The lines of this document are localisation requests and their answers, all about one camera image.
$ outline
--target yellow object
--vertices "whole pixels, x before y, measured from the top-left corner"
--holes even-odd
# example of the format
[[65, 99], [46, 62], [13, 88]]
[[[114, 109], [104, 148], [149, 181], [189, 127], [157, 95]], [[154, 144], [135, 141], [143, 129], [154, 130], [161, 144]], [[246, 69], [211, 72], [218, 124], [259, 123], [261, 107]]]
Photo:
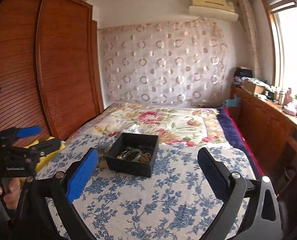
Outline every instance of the yellow object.
[[[35, 144], [38, 144], [39, 143], [39, 140], [35, 140], [33, 143], [29, 144], [28, 146], [25, 146], [24, 148], [30, 148], [32, 145], [35, 145]], [[43, 156], [40, 158], [40, 162], [38, 164], [36, 164], [36, 167], [35, 167], [35, 171], [36, 172], [39, 172], [40, 170], [42, 170], [42, 168], [47, 165], [47, 163], [53, 159], [55, 157], [55, 155], [57, 155], [60, 151], [62, 151], [63, 149], [65, 148], [65, 145], [64, 143], [61, 143], [61, 146], [60, 148], [55, 151], [55, 152], [52, 152], [50, 154], [48, 154], [47, 156]], [[21, 181], [21, 185], [24, 184], [26, 178], [20, 178], [20, 181]]]
[[216, 8], [225, 11], [235, 12], [232, 2], [226, 2], [225, 0], [192, 0], [194, 6], [202, 6], [208, 8]]

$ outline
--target white air conditioner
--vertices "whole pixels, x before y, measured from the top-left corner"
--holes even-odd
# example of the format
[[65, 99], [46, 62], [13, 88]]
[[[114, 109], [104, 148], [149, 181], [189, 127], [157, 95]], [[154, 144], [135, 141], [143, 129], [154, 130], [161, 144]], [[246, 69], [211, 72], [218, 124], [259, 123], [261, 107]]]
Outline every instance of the white air conditioner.
[[215, 18], [218, 20], [236, 22], [238, 14], [235, 13], [232, 2], [225, 0], [192, 0], [189, 7], [190, 15]]

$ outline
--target blue floral bedsheet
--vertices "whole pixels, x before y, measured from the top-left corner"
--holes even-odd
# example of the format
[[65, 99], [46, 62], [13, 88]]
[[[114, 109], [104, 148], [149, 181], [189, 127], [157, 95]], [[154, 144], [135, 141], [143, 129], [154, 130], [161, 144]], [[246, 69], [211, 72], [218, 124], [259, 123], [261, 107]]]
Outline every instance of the blue floral bedsheet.
[[[37, 178], [65, 171], [94, 147], [99, 153], [99, 163], [81, 197], [73, 204], [97, 239], [199, 239], [222, 206], [197, 163], [200, 147], [160, 144], [152, 177], [144, 178], [108, 169], [104, 156], [115, 140], [83, 134], [53, 158]], [[255, 178], [241, 150], [223, 147], [208, 150], [230, 171]], [[52, 200], [48, 201], [58, 230], [68, 238]], [[237, 232], [247, 203], [245, 199], [227, 237]]]

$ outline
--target curtain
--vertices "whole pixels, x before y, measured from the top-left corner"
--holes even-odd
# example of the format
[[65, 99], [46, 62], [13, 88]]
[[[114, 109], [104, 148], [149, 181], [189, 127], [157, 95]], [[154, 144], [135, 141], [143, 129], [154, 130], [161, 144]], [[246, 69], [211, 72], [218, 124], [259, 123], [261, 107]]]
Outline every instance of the curtain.
[[107, 104], [221, 104], [228, 47], [214, 21], [128, 25], [98, 33]]

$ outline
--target floral bedspread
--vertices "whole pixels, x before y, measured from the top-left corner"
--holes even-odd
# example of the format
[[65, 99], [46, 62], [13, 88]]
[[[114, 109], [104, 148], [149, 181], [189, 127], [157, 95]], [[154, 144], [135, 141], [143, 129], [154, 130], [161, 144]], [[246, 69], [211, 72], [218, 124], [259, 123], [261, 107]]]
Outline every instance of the floral bedspread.
[[76, 131], [81, 134], [115, 136], [120, 132], [159, 135], [161, 143], [187, 146], [226, 143], [213, 108], [172, 109], [132, 103], [110, 105], [100, 116]]
[[[115, 140], [115, 137], [90, 134], [78, 136], [37, 178], [65, 171], [94, 147], [99, 154], [98, 165], [81, 197], [73, 204], [97, 239], [200, 239], [222, 206], [197, 163], [200, 147], [159, 144], [152, 177], [144, 178], [108, 169], [104, 156]], [[241, 150], [223, 147], [208, 150], [230, 171], [255, 178]], [[52, 200], [48, 201], [60, 234], [68, 237]], [[247, 203], [245, 199], [227, 238], [236, 234]]]

